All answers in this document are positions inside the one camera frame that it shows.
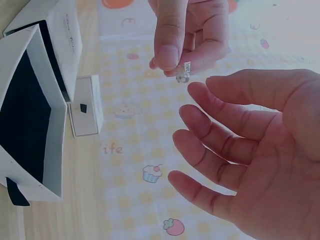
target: small white box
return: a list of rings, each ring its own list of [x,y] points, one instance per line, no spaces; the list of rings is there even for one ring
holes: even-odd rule
[[[39,24],[55,78],[67,103],[72,102],[82,41],[75,0],[30,0],[4,30],[8,36]]]
[[[76,80],[73,103],[68,105],[73,136],[99,134],[104,123],[98,75]]]
[[[62,199],[66,115],[39,25],[2,38],[0,183],[13,204]]]

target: table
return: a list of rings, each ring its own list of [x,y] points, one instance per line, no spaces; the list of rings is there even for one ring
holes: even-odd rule
[[[0,32],[29,0],[0,0]],[[99,71],[99,34],[96,1],[77,0],[83,43],[79,76]],[[99,138],[74,138],[67,117],[64,137],[63,202],[32,202],[31,207],[12,205],[7,189],[0,186],[0,239],[91,240],[100,239]]]

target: small crystal ring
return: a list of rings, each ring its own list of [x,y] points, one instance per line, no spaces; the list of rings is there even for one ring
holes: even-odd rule
[[[175,76],[175,79],[177,80],[178,83],[187,83],[187,82],[189,82],[189,79],[190,79],[190,65],[191,65],[190,61],[183,63],[183,71],[179,71]]]

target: finger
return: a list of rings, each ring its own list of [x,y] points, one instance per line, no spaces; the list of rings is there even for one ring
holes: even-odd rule
[[[156,16],[158,16],[158,0],[148,0],[149,5]]]
[[[204,42],[204,32],[198,31],[195,34],[195,48],[198,48]]]
[[[188,92],[206,113],[232,132],[247,139],[260,141],[278,112],[251,111],[243,106],[223,102],[210,92],[212,88],[213,86],[208,89],[203,83],[193,82],[189,84]]]
[[[223,6],[203,25],[202,42],[194,51],[183,53],[180,62],[191,62],[191,73],[205,71],[222,59],[228,51],[228,15]]]
[[[159,68],[177,67],[185,38],[188,0],[159,0],[154,34],[154,55]]]
[[[289,98],[310,82],[310,74],[314,76],[316,73],[303,69],[245,69],[229,76],[209,77],[206,85],[224,102],[256,104],[282,112]]]
[[[195,39],[195,34],[188,32],[185,33],[182,53],[190,53],[195,49]],[[167,77],[173,77],[181,70],[181,67],[176,67],[174,70],[164,71],[164,75]]]
[[[231,164],[217,156],[188,130],[178,130],[172,138],[184,159],[197,171],[215,184],[233,191],[239,189],[246,166]]]
[[[231,204],[234,196],[213,191],[180,171],[171,171],[168,180],[190,203],[213,216],[232,222]]]
[[[189,53],[195,49],[195,34],[186,32],[184,35],[183,51]]]
[[[156,65],[156,63],[155,63],[155,58],[154,58],[154,57],[153,57],[153,58],[151,59],[151,61],[149,62],[149,67],[150,67],[152,70],[157,69],[157,65]]]
[[[217,155],[237,164],[247,166],[251,163],[259,145],[258,141],[235,136],[212,122],[194,105],[182,106],[179,114],[187,128]]]

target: hand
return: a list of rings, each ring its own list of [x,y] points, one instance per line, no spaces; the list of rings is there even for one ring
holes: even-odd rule
[[[227,0],[148,0],[157,16],[150,68],[168,77],[191,61],[191,74],[204,71],[228,51]]]
[[[185,105],[180,116],[189,131],[176,131],[174,144],[196,170],[237,194],[172,171],[176,190],[258,240],[320,239],[320,75],[248,69],[191,83],[188,92],[230,130]],[[240,106],[248,104],[279,112]]]

